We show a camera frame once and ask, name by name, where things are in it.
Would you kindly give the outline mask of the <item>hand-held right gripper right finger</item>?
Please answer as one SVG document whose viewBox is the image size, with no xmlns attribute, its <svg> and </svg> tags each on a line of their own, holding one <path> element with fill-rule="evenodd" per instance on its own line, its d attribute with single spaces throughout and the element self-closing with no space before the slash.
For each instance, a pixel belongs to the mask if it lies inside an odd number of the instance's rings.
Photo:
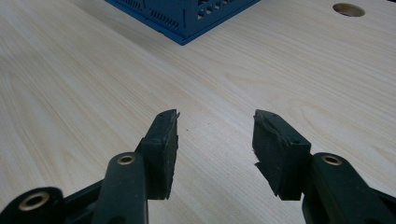
<svg viewBox="0 0 396 224">
<path fill-rule="evenodd" d="M 299 200 L 311 144 L 273 112 L 257 109 L 252 137 L 256 167 L 281 200 Z"/>
</svg>

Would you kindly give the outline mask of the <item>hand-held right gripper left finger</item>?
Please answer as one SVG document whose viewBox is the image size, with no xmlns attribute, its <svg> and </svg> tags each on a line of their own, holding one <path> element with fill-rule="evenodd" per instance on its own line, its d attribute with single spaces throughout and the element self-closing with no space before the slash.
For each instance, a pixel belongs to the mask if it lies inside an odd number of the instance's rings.
<svg viewBox="0 0 396 224">
<path fill-rule="evenodd" d="M 145 163 L 149 200 L 166 200 L 170 196 L 177 160 L 178 116 L 175 109 L 158 114 L 137 147 L 136 152 Z"/>
</svg>

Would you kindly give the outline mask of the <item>blue plastic file rack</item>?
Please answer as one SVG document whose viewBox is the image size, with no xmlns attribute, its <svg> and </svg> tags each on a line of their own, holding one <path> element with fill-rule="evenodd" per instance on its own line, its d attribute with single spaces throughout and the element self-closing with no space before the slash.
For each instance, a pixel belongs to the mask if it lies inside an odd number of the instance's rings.
<svg viewBox="0 0 396 224">
<path fill-rule="evenodd" d="M 260 0 L 105 0 L 181 46 Z"/>
</svg>

